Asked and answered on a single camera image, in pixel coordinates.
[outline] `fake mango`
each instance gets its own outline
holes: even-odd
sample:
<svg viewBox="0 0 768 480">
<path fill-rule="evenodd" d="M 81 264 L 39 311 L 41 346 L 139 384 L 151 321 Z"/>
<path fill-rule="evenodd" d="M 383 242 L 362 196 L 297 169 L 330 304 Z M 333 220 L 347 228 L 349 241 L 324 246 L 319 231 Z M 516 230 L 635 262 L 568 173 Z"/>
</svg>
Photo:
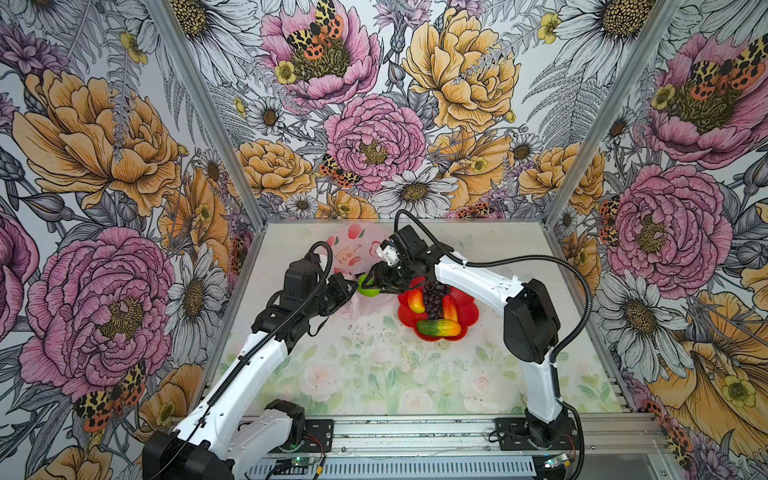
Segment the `fake mango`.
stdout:
<svg viewBox="0 0 768 480">
<path fill-rule="evenodd" d="M 458 322 L 458 310 L 456 309 L 456 302 L 450 295 L 446 295 L 442 298 L 442 317 L 452 322 Z"/>
<path fill-rule="evenodd" d="M 409 291 L 407 294 L 408 307 L 414 313 L 424 313 L 426 307 L 424 306 L 424 293 L 421 290 L 415 289 Z"/>
<path fill-rule="evenodd" d="M 416 329 L 427 336 L 457 336 L 462 332 L 458 322 L 448 319 L 420 320 L 416 323 Z"/>
</svg>

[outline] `flower bud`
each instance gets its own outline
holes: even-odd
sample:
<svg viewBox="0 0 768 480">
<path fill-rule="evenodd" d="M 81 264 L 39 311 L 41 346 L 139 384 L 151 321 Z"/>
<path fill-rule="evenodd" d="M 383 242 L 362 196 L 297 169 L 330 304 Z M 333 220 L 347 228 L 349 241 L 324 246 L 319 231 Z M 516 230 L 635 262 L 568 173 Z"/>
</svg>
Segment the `flower bud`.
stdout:
<svg viewBox="0 0 768 480">
<path fill-rule="evenodd" d="M 768 187 L 768 155 L 763 155 L 744 172 L 744 193 L 754 195 L 762 187 Z"/>
<path fill-rule="evenodd" d="M 74 212 L 64 205 L 64 199 L 57 194 L 35 194 L 30 197 L 19 197 L 35 215 L 46 222 L 72 220 Z"/>
</svg>

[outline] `floral wallpaper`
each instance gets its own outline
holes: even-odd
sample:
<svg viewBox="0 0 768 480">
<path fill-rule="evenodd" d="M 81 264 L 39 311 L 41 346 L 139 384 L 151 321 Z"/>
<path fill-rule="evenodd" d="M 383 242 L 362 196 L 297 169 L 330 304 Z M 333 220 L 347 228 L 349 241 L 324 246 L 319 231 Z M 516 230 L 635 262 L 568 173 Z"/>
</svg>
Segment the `floral wallpaper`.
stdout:
<svg viewBox="0 0 768 480">
<path fill-rule="evenodd" d="M 685 2 L 670 31 L 688 33 L 661 42 L 581 181 L 604 166 L 596 201 L 577 190 L 554 222 L 686 478 L 768 478 L 766 25 L 761 2 Z"/>
<path fill-rule="evenodd" d="M 654 0 L 170 4 L 266 217 L 501 219 L 543 217 Z"/>
<path fill-rule="evenodd" d="M 4 478 L 139 479 L 142 442 L 195 402 L 253 241 L 145 41 L 140 2 L 0 1 Z"/>
</svg>

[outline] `yellow flower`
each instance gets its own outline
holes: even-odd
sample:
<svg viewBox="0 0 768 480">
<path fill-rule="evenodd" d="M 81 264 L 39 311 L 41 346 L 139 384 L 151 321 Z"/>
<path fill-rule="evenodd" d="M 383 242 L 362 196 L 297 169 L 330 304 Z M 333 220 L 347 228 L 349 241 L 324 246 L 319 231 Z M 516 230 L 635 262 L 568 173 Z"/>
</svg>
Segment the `yellow flower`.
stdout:
<svg viewBox="0 0 768 480">
<path fill-rule="evenodd" d="M 574 232 L 573 235 L 565 239 L 563 245 L 563 255 L 565 260 L 576 267 L 576 270 L 584 275 L 589 283 L 589 289 L 592 295 L 597 291 L 600 283 L 600 272 L 602 265 L 598 256 L 598 239 L 590 237 L 586 233 L 580 237 Z"/>
<path fill-rule="evenodd" d="M 728 375 L 723 379 L 725 385 L 720 389 L 723 398 L 733 403 L 737 408 L 754 407 L 756 403 L 756 390 L 749 381 L 739 380 L 735 375 Z"/>
<path fill-rule="evenodd" d="M 346 218 L 357 220 L 359 218 L 375 220 L 379 218 L 376 209 L 368 200 L 362 197 L 354 197 L 345 191 L 338 192 L 335 196 L 327 195 L 327 205 L 319 204 L 315 218 Z"/>
<path fill-rule="evenodd" d="M 674 97 L 674 85 L 666 84 L 656 90 L 656 94 L 650 100 L 650 105 L 657 110 L 663 110 L 669 105 L 672 97 Z"/>
<path fill-rule="evenodd" d="M 157 230 L 164 248 L 173 253 L 191 253 L 193 261 L 200 248 L 208 245 L 226 272 L 230 259 L 230 238 L 224 218 L 227 210 L 215 191 L 214 181 L 206 178 L 201 168 L 195 168 L 191 180 L 184 182 L 184 193 L 168 196 L 157 219 Z"/>
<path fill-rule="evenodd" d="M 555 147 L 536 155 L 533 158 L 536 168 L 529 168 L 520 174 L 520 194 L 541 198 L 548 192 L 557 191 L 576 159 L 580 146 L 581 142 L 576 142 L 566 148 Z M 570 203 L 581 215 L 589 214 L 603 196 L 604 169 L 605 155 L 598 152 L 571 195 Z"/>
<path fill-rule="evenodd" d="M 280 61 L 275 67 L 277 81 L 283 85 L 292 84 L 296 81 L 296 67 L 289 61 Z"/>
<path fill-rule="evenodd" d="M 312 164 L 293 153 L 288 145 L 257 140 L 240 145 L 235 153 L 256 198 L 269 192 L 288 200 L 291 195 L 306 193 L 316 186 Z M 227 189 L 238 197 L 231 178 Z"/>
<path fill-rule="evenodd" d="M 139 418 L 146 422 L 134 431 L 134 437 L 146 442 L 155 430 L 164 430 L 174 419 L 187 415 L 194 407 L 194 394 L 203 380 L 203 367 L 182 365 L 165 376 L 157 391 L 139 409 Z"/>
<path fill-rule="evenodd" d="M 89 193 L 81 202 L 85 209 L 98 204 L 108 188 L 119 190 L 138 204 L 139 215 L 149 217 L 181 185 L 178 146 L 148 98 L 131 92 L 131 121 L 118 162 L 112 147 L 117 92 L 105 79 L 91 78 L 86 86 L 75 75 L 46 70 L 42 81 L 30 74 L 25 83 L 46 114 L 16 112 L 13 138 L 40 175 L 36 182 L 43 191 Z"/>
<path fill-rule="evenodd" d="M 237 109 L 237 114 L 240 115 L 242 118 L 245 118 L 247 116 L 247 113 L 245 112 L 245 104 L 243 103 L 243 99 L 240 97 L 235 97 L 234 100 L 235 108 Z"/>
<path fill-rule="evenodd" d="M 466 10 L 457 14 L 449 8 L 442 32 L 424 23 L 406 50 L 402 66 L 418 82 L 411 90 L 434 92 L 439 127 L 483 132 L 495 123 L 494 117 L 509 111 L 520 64 L 513 62 L 511 52 L 492 63 L 488 55 L 498 57 L 501 48 L 498 34 L 481 28 L 477 17 L 469 17 Z M 488 66 L 483 72 L 468 73 L 481 62 Z"/>
<path fill-rule="evenodd" d="M 435 139 L 429 152 L 451 162 L 445 178 L 458 178 L 458 190 L 451 192 L 451 210 L 475 204 L 491 190 L 491 182 L 497 185 L 502 182 L 510 142 L 510 137 L 494 140 L 493 135 L 487 134 L 476 139 L 471 131 L 463 128 L 440 134 Z"/>
<path fill-rule="evenodd" d="M 731 451 L 754 458 L 768 445 L 768 324 L 731 292 L 701 291 L 687 310 L 697 340 L 680 345 L 694 368 L 685 378 L 667 368 L 648 388 L 683 426 L 712 439 L 733 430 Z"/>
<path fill-rule="evenodd" d="M 123 47 L 126 50 L 128 50 L 128 56 L 131 57 L 131 60 L 133 60 L 134 63 L 147 64 L 147 54 L 139 50 L 136 37 L 127 31 L 124 31 L 120 34 L 120 43 L 123 44 Z"/>
<path fill-rule="evenodd" d="M 548 13 L 541 17 L 541 27 L 538 29 L 538 39 L 551 44 L 558 36 L 554 34 L 554 28 L 562 23 L 556 13 Z"/>
<path fill-rule="evenodd" d="M 67 447 L 61 450 L 51 463 L 43 465 L 27 480 L 109 480 L 112 478 L 112 454 L 98 447 L 88 450 Z"/>
</svg>

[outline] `yellow-green fruit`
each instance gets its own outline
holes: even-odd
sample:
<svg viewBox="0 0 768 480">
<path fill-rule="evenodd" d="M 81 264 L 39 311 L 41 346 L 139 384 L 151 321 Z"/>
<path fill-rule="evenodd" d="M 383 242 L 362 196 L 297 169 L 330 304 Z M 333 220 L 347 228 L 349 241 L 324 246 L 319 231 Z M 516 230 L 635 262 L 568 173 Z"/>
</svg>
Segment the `yellow-green fruit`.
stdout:
<svg viewBox="0 0 768 480">
<path fill-rule="evenodd" d="M 362 293 L 365 296 L 376 296 L 381 293 L 382 289 L 380 288 L 362 288 L 362 283 L 366 281 L 366 278 L 368 275 L 362 275 L 359 279 L 357 279 L 357 291 Z"/>
<path fill-rule="evenodd" d="M 457 336 L 462 332 L 458 322 L 446 319 L 420 320 L 416 322 L 416 329 L 427 336 Z"/>
</svg>

